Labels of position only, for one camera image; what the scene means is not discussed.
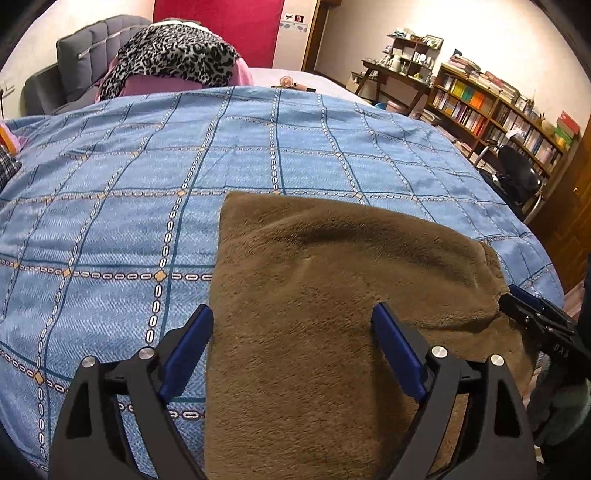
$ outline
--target bookshelf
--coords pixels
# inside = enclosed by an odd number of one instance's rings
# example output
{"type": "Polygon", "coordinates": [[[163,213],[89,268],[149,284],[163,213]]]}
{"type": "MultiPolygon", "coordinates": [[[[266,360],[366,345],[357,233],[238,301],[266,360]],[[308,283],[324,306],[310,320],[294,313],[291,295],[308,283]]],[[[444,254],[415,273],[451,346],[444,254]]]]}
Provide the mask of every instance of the bookshelf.
{"type": "Polygon", "coordinates": [[[518,129],[525,140],[513,137],[509,144],[529,158],[532,168],[549,179],[563,157],[554,138],[517,107],[487,90],[467,75],[441,65],[427,107],[444,118],[444,126],[471,146],[467,155],[479,154],[491,140],[500,141],[518,129]]]}

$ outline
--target metal screw head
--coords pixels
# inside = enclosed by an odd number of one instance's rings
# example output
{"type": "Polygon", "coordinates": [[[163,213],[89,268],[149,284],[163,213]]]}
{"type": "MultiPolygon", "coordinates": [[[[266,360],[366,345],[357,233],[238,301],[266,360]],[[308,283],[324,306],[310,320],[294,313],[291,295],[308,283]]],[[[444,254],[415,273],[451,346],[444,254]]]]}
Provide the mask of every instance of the metal screw head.
{"type": "Polygon", "coordinates": [[[94,364],[96,363],[96,358],[93,357],[92,355],[89,355],[87,357],[84,357],[84,359],[82,360],[82,366],[84,368],[90,368],[92,367],[94,364]]]}
{"type": "Polygon", "coordinates": [[[500,355],[497,355],[496,353],[494,355],[491,355],[491,362],[493,365],[496,365],[498,367],[505,365],[505,359],[500,355]]]}
{"type": "Polygon", "coordinates": [[[445,349],[445,347],[442,346],[434,346],[433,348],[431,348],[431,353],[433,354],[433,356],[436,356],[437,358],[447,357],[447,350],[445,349]]]}
{"type": "Polygon", "coordinates": [[[154,356],[154,349],[152,347],[149,347],[149,346],[146,346],[146,347],[142,348],[138,352],[138,357],[140,357],[142,360],[149,360],[153,356],[154,356]]]}

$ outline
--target brown towel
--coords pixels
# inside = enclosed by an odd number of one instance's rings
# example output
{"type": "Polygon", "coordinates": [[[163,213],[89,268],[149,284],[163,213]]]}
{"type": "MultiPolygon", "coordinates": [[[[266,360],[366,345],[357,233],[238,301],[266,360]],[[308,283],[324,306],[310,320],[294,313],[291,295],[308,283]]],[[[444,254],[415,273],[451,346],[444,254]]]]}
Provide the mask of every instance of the brown towel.
{"type": "MultiPolygon", "coordinates": [[[[416,411],[372,341],[387,301],[431,344],[503,355],[520,389],[534,353],[498,310],[495,252],[449,228],[331,200],[231,193],[210,292],[210,480],[370,479],[416,411]]],[[[456,405],[440,456],[463,417],[456,405]]]]}

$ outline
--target wooden shelf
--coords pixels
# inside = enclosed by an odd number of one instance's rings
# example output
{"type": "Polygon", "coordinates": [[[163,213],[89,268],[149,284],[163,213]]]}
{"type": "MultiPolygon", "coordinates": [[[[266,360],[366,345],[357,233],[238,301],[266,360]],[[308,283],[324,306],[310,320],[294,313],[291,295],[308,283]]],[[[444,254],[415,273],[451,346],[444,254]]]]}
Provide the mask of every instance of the wooden shelf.
{"type": "MultiPolygon", "coordinates": [[[[511,105],[510,103],[508,103],[507,101],[503,100],[500,96],[494,94],[493,92],[491,92],[490,90],[487,90],[486,87],[483,87],[481,85],[479,85],[478,83],[474,82],[472,79],[468,78],[467,75],[465,74],[461,74],[459,72],[456,72],[453,69],[447,68],[445,65],[441,65],[441,69],[440,69],[440,74],[438,74],[437,76],[437,81],[436,84],[434,85],[435,89],[441,90],[442,92],[446,92],[449,96],[451,96],[452,98],[457,99],[459,102],[464,103],[465,105],[467,105],[468,107],[472,108],[473,110],[477,111],[479,114],[483,115],[490,124],[492,124],[495,128],[498,128],[499,130],[501,130],[503,133],[507,133],[507,129],[504,128],[499,122],[497,122],[494,118],[493,115],[497,112],[498,110],[498,106],[499,105],[504,105],[507,106],[510,110],[512,110],[513,112],[515,112],[519,117],[521,117],[523,120],[526,121],[526,123],[528,125],[531,125],[536,131],[538,131],[541,136],[552,146],[554,147],[558,153],[562,156],[564,156],[564,151],[556,144],[556,142],[550,138],[538,125],[534,124],[532,120],[529,119],[529,117],[526,116],[526,114],[524,114],[523,112],[521,112],[517,107],[515,107],[514,105],[511,105]],[[482,111],[472,107],[469,103],[465,102],[464,100],[462,100],[462,98],[458,97],[457,95],[454,95],[452,92],[449,92],[448,90],[446,90],[442,85],[442,81],[443,78],[441,76],[441,74],[448,75],[451,76],[453,78],[457,78],[459,79],[461,82],[465,83],[466,85],[469,85],[471,87],[474,87],[475,89],[477,89],[478,91],[484,93],[484,95],[492,98],[495,100],[495,103],[490,111],[490,113],[488,114],[484,114],[482,111]]],[[[483,140],[481,138],[481,135],[485,132],[485,129],[482,130],[482,132],[479,135],[475,135],[474,133],[470,132],[466,127],[464,127],[463,125],[461,125],[460,123],[458,123],[457,120],[455,120],[454,118],[452,118],[450,115],[448,115],[447,113],[443,112],[442,110],[440,110],[439,108],[435,107],[431,101],[428,102],[428,105],[430,105],[432,108],[434,108],[437,112],[441,113],[442,115],[444,115],[445,117],[449,118],[454,124],[460,126],[461,128],[463,128],[465,131],[469,132],[469,134],[473,137],[475,137],[479,143],[481,143],[482,145],[488,145],[488,143],[483,140]]],[[[532,162],[537,165],[540,170],[542,171],[543,175],[550,178],[551,176],[551,170],[553,169],[553,166],[547,166],[545,164],[543,164],[540,160],[538,160],[538,158],[536,158],[536,156],[529,150],[527,149],[523,143],[517,139],[515,139],[514,137],[511,139],[511,141],[517,145],[518,147],[520,147],[524,154],[526,156],[528,156],[532,162]]]]}
{"type": "Polygon", "coordinates": [[[493,124],[495,127],[497,127],[499,130],[501,130],[503,133],[507,133],[507,130],[506,130],[506,128],[505,128],[505,127],[503,127],[503,126],[502,126],[500,123],[498,123],[496,120],[493,120],[493,119],[491,118],[491,123],[492,123],[492,124],[493,124]]]}
{"type": "Polygon", "coordinates": [[[490,115],[490,113],[484,113],[482,110],[479,110],[478,108],[476,108],[475,106],[470,105],[467,101],[463,100],[461,97],[458,97],[455,93],[450,92],[449,90],[446,90],[445,88],[443,88],[441,85],[435,85],[435,88],[441,90],[442,92],[445,92],[447,94],[449,94],[450,97],[455,98],[456,100],[459,100],[461,103],[463,103],[464,105],[467,105],[468,107],[470,107],[472,110],[474,110],[475,112],[478,112],[479,114],[481,114],[482,116],[488,118],[488,116],[490,115]]]}
{"type": "Polygon", "coordinates": [[[394,77],[394,78],[402,77],[405,79],[409,79],[412,83],[420,83],[423,85],[423,89],[428,89],[428,91],[431,91],[431,87],[429,86],[429,84],[427,82],[416,79],[413,76],[387,69],[386,67],[381,66],[379,63],[376,63],[374,61],[363,60],[362,63],[363,63],[363,66],[367,69],[371,68],[372,70],[376,70],[377,72],[385,73],[386,75],[394,77]]]}
{"type": "Polygon", "coordinates": [[[400,57],[400,62],[403,62],[403,61],[407,61],[409,63],[413,63],[415,65],[419,65],[420,67],[422,67],[424,69],[427,69],[429,71],[432,71],[433,70],[431,67],[427,67],[426,65],[423,65],[422,63],[419,63],[417,61],[414,61],[414,60],[411,60],[411,59],[405,59],[404,57],[400,57]]]}
{"type": "Polygon", "coordinates": [[[452,76],[459,78],[460,80],[462,80],[466,84],[468,84],[468,85],[470,85],[470,86],[472,86],[474,88],[479,89],[484,94],[489,95],[489,96],[491,96],[491,97],[493,97],[495,99],[498,99],[499,100],[499,103],[502,103],[503,105],[506,105],[512,111],[514,111],[517,115],[519,115],[523,120],[525,120],[529,124],[531,124],[532,127],[534,127],[539,133],[541,133],[541,135],[546,139],[546,141],[550,145],[552,145],[554,148],[558,149],[559,152],[564,153],[564,150],[558,146],[558,144],[555,142],[554,138],[548,136],[540,127],[538,127],[538,125],[536,125],[535,123],[533,123],[533,121],[531,120],[531,118],[529,118],[525,113],[523,113],[521,110],[519,110],[515,105],[511,105],[509,102],[507,102],[506,100],[502,99],[496,93],[491,92],[486,87],[480,85],[478,82],[475,82],[469,76],[467,76],[465,74],[462,74],[461,72],[457,72],[457,71],[455,71],[453,69],[450,69],[450,68],[446,67],[444,64],[441,65],[441,69],[444,70],[445,72],[450,73],[452,76]]]}
{"type": "Polygon", "coordinates": [[[513,110],[518,116],[520,116],[523,120],[527,121],[529,124],[531,124],[532,127],[534,127],[541,135],[542,137],[545,138],[545,140],[552,145],[554,148],[557,148],[558,151],[560,153],[564,153],[564,150],[562,148],[560,148],[558,146],[558,143],[555,142],[554,138],[550,137],[549,135],[546,134],[546,132],[544,132],[540,127],[538,127],[538,125],[536,125],[531,118],[529,118],[525,113],[523,113],[521,110],[519,110],[515,105],[511,105],[509,102],[503,100],[502,98],[499,97],[499,101],[500,103],[502,103],[503,105],[509,107],[511,110],[513,110]]]}
{"type": "Polygon", "coordinates": [[[392,35],[390,33],[387,35],[387,37],[389,37],[389,38],[391,38],[391,39],[393,39],[395,41],[398,41],[400,43],[405,43],[408,46],[422,45],[423,47],[430,48],[431,50],[435,50],[435,51],[440,51],[441,50],[441,47],[439,47],[439,48],[433,48],[433,47],[427,45],[426,43],[423,43],[422,41],[410,40],[408,38],[401,38],[401,37],[397,37],[396,35],[392,35]]]}
{"type": "MultiPolygon", "coordinates": [[[[499,124],[494,122],[493,120],[491,120],[491,122],[497,127],[499,128],[499,124]]],[[[482,145],[490,145],[490,143],[488,143],[486,140],[483,140],[481,138],[478,139],[478,141],[482,144],[482,145]]],[[[511,141],[514,142],[517,146],[519,146],[526,154],[529,158],[531,158],[534,163],[536,165],[539,166],[539,168],[542,169],[542,171],[546,174],[546,176],[549,178],[550,177],[550,170],[548,169],[548,167],[546,165],[544,165],[542,162],[540,162],[535,155],[530,152],[527,148],[524,147],[523,143],[521,143],[519,140],[517,140],[516,138],[511,138],[511,141]]]]}
{"type": "Polygon", "coordinates": [[[478,135],[476,135],[472,130],[468,129],[466,126],[462,125],[460,122],[458,122],[455,118],[453,118],[447,112],[444,112],[440,108],[433,105],[431,102],[428,102],[427,105],[430,106],[431,108],[434,108],[438,113],[440,113],[440,114],[446,116],[447,118],[449,118],[450,120],[452,120],[455,125],[459,126],[462,130],[466,131],[471,137],[476,138],[478,140],[478,135]]]}
{"type": "Polygon", "coordinates": [[[471,87],[474,87],[475,89],[478,89],[479,91],[481,91],[485,95],[491,96],[493,98],[499,98],[499,96],[496,93],[491,92],[488,88],[482,86],[478,82],[475,82],[468,75],[466,75],[464,73],[461,73],[461,72],[459,72],[457,70],[450,69],[450,68],[446,67],[445,64],[443,64],[443,63],[441,64],[440,70],[444,70],[445,72],[448,72],[449,74],[453,75],[454,77],[459,78],[464,83],[467,83],[471,87]]]}

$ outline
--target black chair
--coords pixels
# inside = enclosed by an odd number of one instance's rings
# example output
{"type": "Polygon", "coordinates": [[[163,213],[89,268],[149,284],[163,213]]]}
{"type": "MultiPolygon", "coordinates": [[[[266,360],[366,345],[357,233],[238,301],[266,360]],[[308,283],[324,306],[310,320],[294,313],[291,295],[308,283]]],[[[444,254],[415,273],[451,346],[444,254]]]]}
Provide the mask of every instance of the black chair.
{"type": "Polygon", "coordinates": [[[542,187],[540,175],[533,169],[529,159],[509,145],[491,142],[476,159],[476,169],[519,220],[525,221],[523,207],[532,198],[538,197],[534,208],[531,209],[532,212],[540,204],[542,187]],[[497,151],[498,165],[492,165],[484,160],[484,155],[493,150],[497,151]],[[492,174],[484,168],[478,168],[480,162],[488,163],[496,173],[492,174]]]}

